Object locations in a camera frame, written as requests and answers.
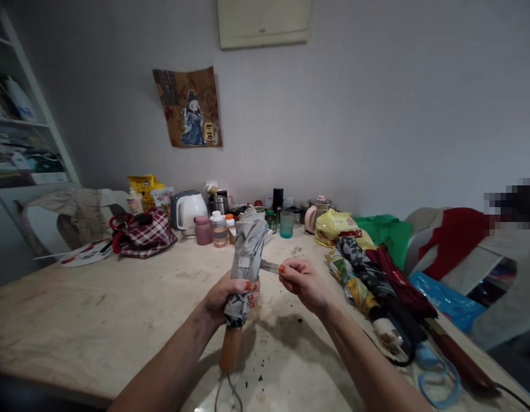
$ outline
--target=woman's left hand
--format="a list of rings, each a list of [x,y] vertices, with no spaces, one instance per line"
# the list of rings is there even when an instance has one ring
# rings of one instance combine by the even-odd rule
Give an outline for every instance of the woman's left hand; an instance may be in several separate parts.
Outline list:
[[[255,285],[246,279],[231,279],[230,271],[219,279],[219,281],[209,290],[202,304],[206,313],[218,326],[225,323],[225,305],[229,295],[243,294],[252,291],[249,295],[250,308],[253,308],[259,301],[261,292],[261,281],[257,280]]]

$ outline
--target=lid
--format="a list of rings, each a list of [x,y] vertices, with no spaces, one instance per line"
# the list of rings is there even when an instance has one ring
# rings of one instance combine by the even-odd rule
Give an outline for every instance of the lid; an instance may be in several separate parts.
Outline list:
[[[207,216],[196,216],[194,218],[194,223],[196,223],[197,225],[207,224],[208,222],[209,222],[209,217]]]
[[[214,211],[212,213],[211,221],[215,223],[222,222],[225,221],[225,217],[221,214],[220,211]]]
[[[329,199],[326,199],[324,196],[320,195],[315,199],[309,199],[309,203],[311,205],[315,206],[327,206],[330,207],[332,205],[332,201]]]

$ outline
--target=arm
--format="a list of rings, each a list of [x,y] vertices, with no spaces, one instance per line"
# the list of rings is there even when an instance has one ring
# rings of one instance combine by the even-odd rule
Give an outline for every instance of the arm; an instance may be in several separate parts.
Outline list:
[[[245,279],[231,279],[230,272],[225,274],[160,352],[127,384],[109,411],[177,410],[192,370],[213,334],[225,323],[223,310],[228,296],[248,292],[252,287]],[[250,295],[252,307],[259,293],[257,281]]]
[[[385,359],[349,312],[336,302],[310,262],[286,260],[280,266],[280,281],[322,321],[367,410],[431,411],[425,398]]]

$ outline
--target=anime girl drawing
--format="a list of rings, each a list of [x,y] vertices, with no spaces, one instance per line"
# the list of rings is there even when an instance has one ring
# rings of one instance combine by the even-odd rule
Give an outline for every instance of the anime girl drawing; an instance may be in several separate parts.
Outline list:
[[[185,116],[185,131],[181,136],[181,142],[190,146],[205,146],[204,133],[202,125],[204,124],[204,116],[200,111],[200,103],[194,91],[189,92],[189,97],[186,99],[186,106],[182,111]]]

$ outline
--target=blue plastic bag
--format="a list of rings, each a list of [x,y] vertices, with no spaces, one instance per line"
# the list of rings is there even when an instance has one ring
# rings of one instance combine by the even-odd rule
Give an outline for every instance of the blue plastic bag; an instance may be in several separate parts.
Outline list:
[[[471,330],[472,323],[486,310],[480,303],[430,278],[423,272],[415,272],[410,276],[409,281],[465,333]]]

